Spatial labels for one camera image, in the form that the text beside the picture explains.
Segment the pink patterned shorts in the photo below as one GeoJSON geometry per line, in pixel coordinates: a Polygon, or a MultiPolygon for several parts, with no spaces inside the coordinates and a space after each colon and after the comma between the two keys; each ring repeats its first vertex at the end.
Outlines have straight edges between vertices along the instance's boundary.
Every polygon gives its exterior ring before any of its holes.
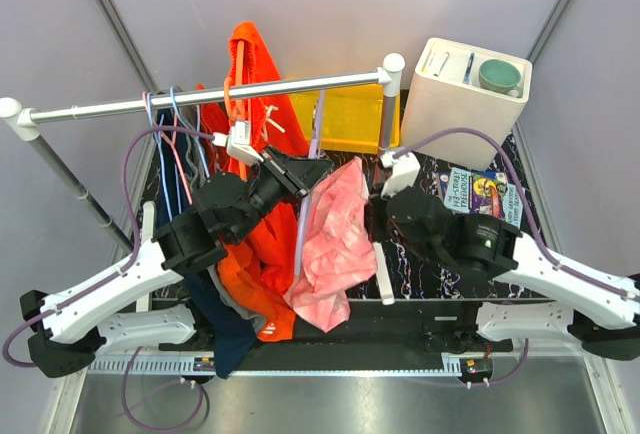
{"type": "Polygon", "coordinates": [[[286,299],[296,315],[324,333],[349,319],[347,291],[377,270],[364,221],[368,197],[359,157],[331,173],[311,195],[300,273],[286,299]]]}

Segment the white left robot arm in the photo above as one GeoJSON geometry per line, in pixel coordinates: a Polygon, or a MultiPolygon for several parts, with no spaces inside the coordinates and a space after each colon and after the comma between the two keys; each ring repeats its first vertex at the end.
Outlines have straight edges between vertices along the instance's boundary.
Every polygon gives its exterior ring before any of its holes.
{"type": "Polygon", "coordinates": [[[306,197],[332,170],[329,159],[308,159],[266,148],[248,180],[218,172],[192,195],[183,213],[143,241],[137,252],[64,292],[32,290],[20,298],[33,333],[28,350],[49,378],[70,375],[110,351],[215,340],[216,326],[187,305],[125,312],[145,294],[218,263],[280,203],[306,197]]]}

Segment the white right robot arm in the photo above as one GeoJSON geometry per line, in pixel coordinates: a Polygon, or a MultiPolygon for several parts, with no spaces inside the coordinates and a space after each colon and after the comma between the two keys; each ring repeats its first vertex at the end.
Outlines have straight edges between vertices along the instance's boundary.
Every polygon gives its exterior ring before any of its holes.
{"type": "Polygon", "coordinates": [[[483,214],[454,214],[417,187],[374,193],[365,208],[375,241],[391,239],[462,277],[513,283],[541,304],[478,305],[454,325],[466,350],[516,338],[558,340],[605,359],[639,356],[639,278],[603,273],[562,258],[518,228],[483,214]]]}

